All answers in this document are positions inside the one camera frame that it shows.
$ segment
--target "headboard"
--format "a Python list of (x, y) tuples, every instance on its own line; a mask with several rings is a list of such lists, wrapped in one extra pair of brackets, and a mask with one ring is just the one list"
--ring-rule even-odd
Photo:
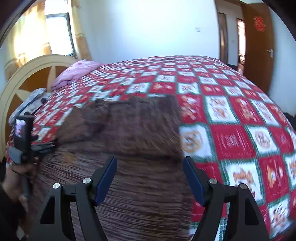
[(76, 61), (73, 57), (58, 54), (40, 56), (23, 65), (9, 79), (0, 96), (0, 158), (6, 155), (11, 132), (10, 115), (33, 90), (47, 88), (47, 92), (51, 92), (51, 83)]

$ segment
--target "person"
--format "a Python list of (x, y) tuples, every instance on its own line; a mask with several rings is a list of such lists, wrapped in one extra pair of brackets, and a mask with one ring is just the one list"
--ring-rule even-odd
[(0, 185), (0, 240), (15, 241), (20, 220), (25, 218), (26, 208), (21, 204), (21, 175), (33, 176), (34, 164), (13, 164), (6, 170)]

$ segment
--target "curtain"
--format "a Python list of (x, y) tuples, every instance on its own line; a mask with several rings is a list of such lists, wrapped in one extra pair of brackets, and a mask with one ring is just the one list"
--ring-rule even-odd
[(86, 37), (82, 30), (82, 25), (80, 21), (80, 4), (79, 0), (68, 0), (68, 3), (71, 5), (70, 15), (70, 24), (71, 32), (74, 42), (75, 51), (79, 59), (91, 59), (91, 54), (89, 51), (89, 46), (87, 44)]
[(5, 74), (7, 80), (28, 61), (51, 54), (44, 13), (45, 0), (34, 3), (7, 36)]

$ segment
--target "screw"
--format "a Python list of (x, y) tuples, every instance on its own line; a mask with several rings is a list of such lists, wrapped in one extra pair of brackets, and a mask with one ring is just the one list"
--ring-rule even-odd
[(59, 183), (55, 183), (53, 186), (52, 186), (54, 189), (57, 189), (60, 187), (60, 184)]
[(211, 183), (211, 184), (217, 184), (217, 182), (218, 182), (218, 181), (217, 181), (216, 179), (214, 179), (214, 178), (211, 178), (211, 179), (210, 179), (210, 183)]
[(88, 184), (88, 183), (91, 182), (91, 179), (90, 179), (90, 178), (85, 178), (85, 179), (83, 179), (82, 182), (83, 182), (84, 184)]
[(248, 188), (248, 186), (244, 183), (241, 183), (240, 188), (246, 190)]

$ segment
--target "brown fuzzy cloth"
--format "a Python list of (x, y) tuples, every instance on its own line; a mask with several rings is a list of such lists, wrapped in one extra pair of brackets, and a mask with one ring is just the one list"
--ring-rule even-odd
[[(116, 175), (96, 208), (108, 240), (188, 240), (192, 195), (179, 124), (174, 96), (74, 107), (56, 135), (60, 147), (40, 164), (27, 228), (53, 183), (77, 183), (114, 155)], [(75, 205), (71, 211), (76, 239), (83, 240)]]

